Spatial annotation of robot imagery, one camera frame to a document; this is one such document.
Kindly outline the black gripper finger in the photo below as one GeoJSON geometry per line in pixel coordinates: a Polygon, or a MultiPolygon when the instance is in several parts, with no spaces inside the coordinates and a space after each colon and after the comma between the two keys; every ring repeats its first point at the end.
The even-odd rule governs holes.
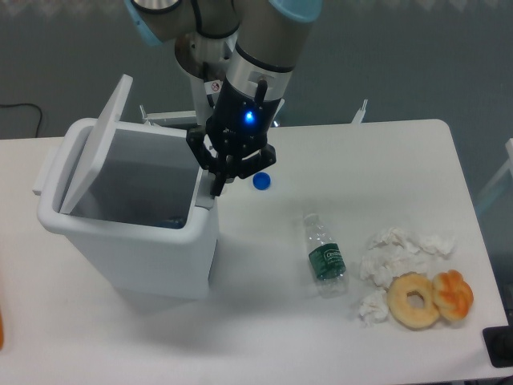
{"type": "Polygon", "coordinates": [[[250,156],[247,159],[243,159],[237,168],[236,176],[245,179],[252,176],[267,167],[275,164],[277,161],[275,148],[267,144],[259,150],[255,155],[250,156]]]}
{"type": "Polygon", "coordinates": [[[210,194],[218,197],[222,193],[228,179],[231,178],[228,171],[227,156],[220,153],[217,156],[211,154],[204,142],[205,136],[205,128],[201,126],[190,128],[187,130],[186,142],[200,167],[214,176],[210,194]]]}

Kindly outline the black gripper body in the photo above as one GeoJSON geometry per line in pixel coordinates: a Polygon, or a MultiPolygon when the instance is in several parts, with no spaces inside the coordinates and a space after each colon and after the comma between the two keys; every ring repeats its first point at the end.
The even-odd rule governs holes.
{"type": "Polygon", "coordinates": [[[268,144],[267,133],[280,100],[267,100],[268,81],[259,79],[253,96],[224,81],[206,132],[221,156],[247,157],[268,144]]]}

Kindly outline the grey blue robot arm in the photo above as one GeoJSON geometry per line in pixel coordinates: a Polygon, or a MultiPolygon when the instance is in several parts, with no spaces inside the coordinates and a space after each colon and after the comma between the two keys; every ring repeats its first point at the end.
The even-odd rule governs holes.
{"type": "Polygon", "coordinates": [[[273,165],[267,133],[319,1],[129,1],[141,36],[174,42],[191,84],[197,125],[186,141],[212,177],[210,193],[273,165]]]}

